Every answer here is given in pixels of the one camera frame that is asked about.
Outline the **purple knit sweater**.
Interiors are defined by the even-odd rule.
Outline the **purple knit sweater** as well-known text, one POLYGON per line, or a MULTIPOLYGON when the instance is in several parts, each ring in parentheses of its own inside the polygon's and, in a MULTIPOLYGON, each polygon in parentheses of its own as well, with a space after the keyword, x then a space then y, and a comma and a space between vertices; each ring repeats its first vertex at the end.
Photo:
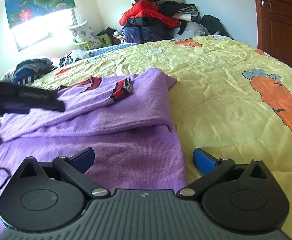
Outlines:
POLYGON ((94 77, 60 90, 64 112, 6 114, 0 126, 0 239, 177 239, 186 205, 182 146, 171 120, 173 77, 94 77), (52 161, 93 148, 90 198, 52 161))

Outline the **dark clothes pile on bed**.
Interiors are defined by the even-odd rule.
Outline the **dark clothes pile on bed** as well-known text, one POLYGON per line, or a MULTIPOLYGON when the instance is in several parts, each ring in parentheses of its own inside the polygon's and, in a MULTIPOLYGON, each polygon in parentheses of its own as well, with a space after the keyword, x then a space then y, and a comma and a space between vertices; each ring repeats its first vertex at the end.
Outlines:
POLYGON ((18 85, 27 85, 55 69, 56 67, 47 58, 28 59, 16 66, 11 82, 18 85))

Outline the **yellow carrot print quilt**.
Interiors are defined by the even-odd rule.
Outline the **yellow carrot print quilt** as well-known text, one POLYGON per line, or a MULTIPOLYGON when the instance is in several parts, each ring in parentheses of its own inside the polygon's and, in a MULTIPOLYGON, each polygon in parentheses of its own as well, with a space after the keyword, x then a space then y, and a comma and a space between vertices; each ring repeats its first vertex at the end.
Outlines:
POLYGON ((196 147, 239 163, 262 159, 289 200, 283 230, 292 238, 292 69, 286 64, 229 38, 204 36, 95 56, 47 74, 34 86, 62 90, 150 68, 176 80, 168 97, 186 183, 200 175, 192 163, 196 147))

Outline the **blue knitted blanket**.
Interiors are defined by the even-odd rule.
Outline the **blue knitted blanket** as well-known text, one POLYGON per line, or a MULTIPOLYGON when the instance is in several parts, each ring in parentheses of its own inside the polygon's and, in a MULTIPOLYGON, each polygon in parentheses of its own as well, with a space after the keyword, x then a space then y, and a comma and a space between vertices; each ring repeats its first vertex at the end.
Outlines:
POLYGON ((85 53, 87 53, 89 55, 89 57, 95 57, 95 56, 99 56, 99 55, 104 54, 104 53, 109 53, 112 51, 132 47, 135 45, 136 45, 136 43, 122 43, 122 44, 117 44, 117 45, 113 45, 113 46, 88 50, 88 51, 85 51, 85 53))

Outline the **floral white pillow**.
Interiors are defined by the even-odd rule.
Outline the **floral white pillow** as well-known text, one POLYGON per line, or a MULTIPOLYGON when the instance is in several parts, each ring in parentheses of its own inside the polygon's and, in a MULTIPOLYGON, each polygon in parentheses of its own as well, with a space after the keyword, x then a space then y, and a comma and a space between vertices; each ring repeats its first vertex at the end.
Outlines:
POLYGON ((87 43, 90 49, 101 48, 102 44, 87 21, 68 28, 77 43, 87 43))

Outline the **green plastic chair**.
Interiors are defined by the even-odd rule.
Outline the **green plastic chair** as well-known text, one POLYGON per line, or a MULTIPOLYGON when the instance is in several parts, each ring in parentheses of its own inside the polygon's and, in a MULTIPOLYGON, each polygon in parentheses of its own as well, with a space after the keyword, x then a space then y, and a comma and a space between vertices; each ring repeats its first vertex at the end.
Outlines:
POLYGON ((73 38, 73 44, 78 46, 83 51, 112 46, 111 40, 107 35, 102 35, 101 37, 96 35, 88 35, 83 37, 78 36, 73 38))

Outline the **dark navy jacket pile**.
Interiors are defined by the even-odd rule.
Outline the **dark navy jacket pile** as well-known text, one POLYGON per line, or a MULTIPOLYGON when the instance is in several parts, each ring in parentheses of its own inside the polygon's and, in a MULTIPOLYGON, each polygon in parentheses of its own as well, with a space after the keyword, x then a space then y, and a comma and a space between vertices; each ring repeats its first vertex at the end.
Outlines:
POLYGON ((173 39, 164 23, 153 17, 129 18, 123 31, 127 43, 143 44, 173 39))

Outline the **red puffer jacket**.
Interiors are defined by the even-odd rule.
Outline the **red puffer jacket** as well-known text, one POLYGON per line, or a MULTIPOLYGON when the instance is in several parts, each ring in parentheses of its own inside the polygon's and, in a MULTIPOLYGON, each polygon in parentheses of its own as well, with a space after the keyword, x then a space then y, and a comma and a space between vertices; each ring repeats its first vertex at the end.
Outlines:
POLYGON ((160 20, 168 29, 174 29, 181 26, 179 20, 172 16, 166 16, 159 12, 159 7, 147 0, 137 2, 131 9, 126 11, 121 19, 119 25, 124 26, 128 19, 139 17, 151 17, 160 20))

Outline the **brown wooden door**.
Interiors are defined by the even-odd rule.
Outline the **brown wooden door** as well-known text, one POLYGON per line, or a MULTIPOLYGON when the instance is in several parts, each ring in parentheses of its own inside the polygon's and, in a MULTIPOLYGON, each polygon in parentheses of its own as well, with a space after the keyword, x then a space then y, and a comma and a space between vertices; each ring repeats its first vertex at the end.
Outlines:
POLYGON ((292 68, 292 0, 271 0, 266 7, 255 2, 258 49, 292 68))

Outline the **window with grey frame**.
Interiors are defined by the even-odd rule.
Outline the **window with grey frame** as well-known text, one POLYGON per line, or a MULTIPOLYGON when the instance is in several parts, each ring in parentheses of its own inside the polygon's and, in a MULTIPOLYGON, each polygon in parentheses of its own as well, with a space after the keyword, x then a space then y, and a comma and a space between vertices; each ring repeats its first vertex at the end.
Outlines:
POLYGON ((68 31, 69 27, 76 24, 75 10, 65 9, 28 20, 13 27, 11 31, 20 52, 56 34, 68 31))

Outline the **black bag by wall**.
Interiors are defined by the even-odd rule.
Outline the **black bag by wall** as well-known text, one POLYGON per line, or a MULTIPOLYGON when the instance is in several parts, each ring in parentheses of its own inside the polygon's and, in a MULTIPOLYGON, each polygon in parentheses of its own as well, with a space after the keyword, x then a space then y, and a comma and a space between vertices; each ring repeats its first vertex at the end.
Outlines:
POLYGON ((220 20, 214 16, 202 16, 200 24, 205 26, 211 35, 221 35, 229 37, 228 32, 226 31, 220 20))

